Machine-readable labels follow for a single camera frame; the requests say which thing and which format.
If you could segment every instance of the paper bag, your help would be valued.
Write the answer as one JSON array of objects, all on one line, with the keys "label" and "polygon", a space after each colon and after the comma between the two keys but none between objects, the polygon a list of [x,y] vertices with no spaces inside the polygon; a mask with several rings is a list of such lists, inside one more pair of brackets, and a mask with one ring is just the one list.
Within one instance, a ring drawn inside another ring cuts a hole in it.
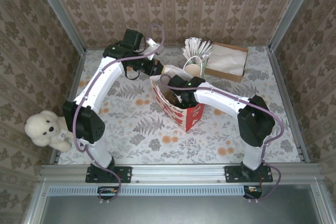
[{"label": "paper bag", "polygon": [[[173,65],[164,66],[164,72],[170,77],[174,75],[179,75],[184,80],[191,80],[192,76],[184,72],[181,68],[178,68]],[[169,116],[171,120],[178,124],[185,132],[191,129],[202,117],[204,104],[198,104],[193,108],[180,109],[172,105],[163,95],[169,91],[162,83],[160,82],[160,76],[151,76],[150,78],[153,91],[155,93],[155,98],[162,110]],[[164,84],[168,84],[169,78],[163,78]]]}]

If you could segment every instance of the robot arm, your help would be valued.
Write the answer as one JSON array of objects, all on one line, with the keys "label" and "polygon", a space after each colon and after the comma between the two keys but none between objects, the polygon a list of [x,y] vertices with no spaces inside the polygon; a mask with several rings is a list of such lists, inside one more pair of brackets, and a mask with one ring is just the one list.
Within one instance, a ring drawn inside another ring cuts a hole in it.
[{"label": "robot arm", "polygon": [[246,143],[243,164],[250,170],[256,170],[261,164],[261,156],[266,137],[272,133],[275,121],[267,113],[253,109],[242,103],[249,102],[268,110],[264,100],[255,95],[253,98],[239,97],[224,90],[212,86],[205,80],[194,77],[189,82],[179,76],[174,76],[168,86],[175,88],[196,88],[197,90],[179,91],[172,89],[176,95],[180,95],[182,103],[195,106],[203,103],[217,108],[238,120],[240,137]]},{"label": "robot arm", "polygon": [[[107,92],[114,81],[121,74],[127,72],[127,67],[131,67],[134,71],[140,71],[149,76],[158,75],[163,72],[162,64],[158,60],[153,59],[154,54],[151,54],[159,47],[159,44],[156,44],[151,39],[147,41],[150,45],[149,48],[144,51],[144,54],[149,56],[136,60],[132,59],[134,56],[139,55],[135,50],[139,49],[142,36],[141,33],[128,29],[123,41],[109,45],[103,53],[103,58],[96,73],[86,88],[73,102],[66,101],[63,104],[64,117],[68,130],[71,132],[73,132],[72,124],[75,112],[78,106],[81,105],[76,117],[76,137],[82,144],[89,147],[94,160],[105,168],[110,165],[112,157],[107,152],[103,141],[99,141],[105,131],[105,123],[98,116],[98,112]],[[130,58],[130,60],[112,63],[122,58]]]}]

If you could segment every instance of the white teddy bear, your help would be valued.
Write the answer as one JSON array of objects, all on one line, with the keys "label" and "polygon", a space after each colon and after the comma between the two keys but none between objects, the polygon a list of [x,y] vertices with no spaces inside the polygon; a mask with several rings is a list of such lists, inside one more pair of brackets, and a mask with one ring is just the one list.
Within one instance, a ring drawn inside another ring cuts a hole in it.
[{"label": "white teddy bear", "polygon": [[72,139],[72,133],[68,131],[65,118],[52,111],[43,110],[28,118],[25,132],[38,146],[49,145],[61,152],[71,149],[68,141]]}]

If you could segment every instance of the floral tablecloth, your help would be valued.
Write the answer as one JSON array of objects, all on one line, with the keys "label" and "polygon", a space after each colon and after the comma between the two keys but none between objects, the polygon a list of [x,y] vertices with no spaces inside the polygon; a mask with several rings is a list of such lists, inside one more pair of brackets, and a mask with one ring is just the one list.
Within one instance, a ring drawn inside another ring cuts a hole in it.
[{"label": "floral tablecloth", "polygon": [[[88,51],[77,90],[79,94],[95,73],[102,58],[102,50]],[[183,67],[182,50],[164,49],[157,56],[164,65]],[[128,71],[128,77],[136,73]],[[270,111],[285,125],[285,133],[271,143],[265,159],[269,162],[299,162],[298,151],[272,68],[264,47],[249,47],[246,73],[241,83],[205,76],[206,81],[231,93],[253,97],[262,96]],[[172,122],[154,100],[148,76],[140,74],[131,81],[121,76],[109,90],[99,112],[106,124],[104,141],[117,164],[214,164],[240,163],[244,156],[244,142],[239,136],[238,123],[229,115],[213,107],[205,107],[203,117],[187,133]],[[274,127],[272,135],[280,127]],[[87,154],[73,146],[62,153],[59,164],[89,164]]]}]

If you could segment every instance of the patterned wallpaper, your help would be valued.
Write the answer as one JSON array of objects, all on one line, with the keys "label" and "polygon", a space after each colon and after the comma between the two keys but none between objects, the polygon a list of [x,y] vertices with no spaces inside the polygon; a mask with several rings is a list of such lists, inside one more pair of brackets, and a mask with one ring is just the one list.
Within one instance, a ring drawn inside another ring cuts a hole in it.
[{"label": "patterned wallpaper", "polygon": [[304,0],[276,55],[313,161],[336,206],[336,0]]},{"label": "patterned wallpaper", "polygon": [[20,223],[50,159],[24,123],[43,109],[60,114],[78,60],[47,0],[0,0],[0,223]]},{"label": "patterned wallpaper", "polygon": [[[190,36],[227,44],[267,44],[290,0],[61,0],[89,48],[163,25],[166,45]],[[159,30],[151,35],[161,40]]]}]

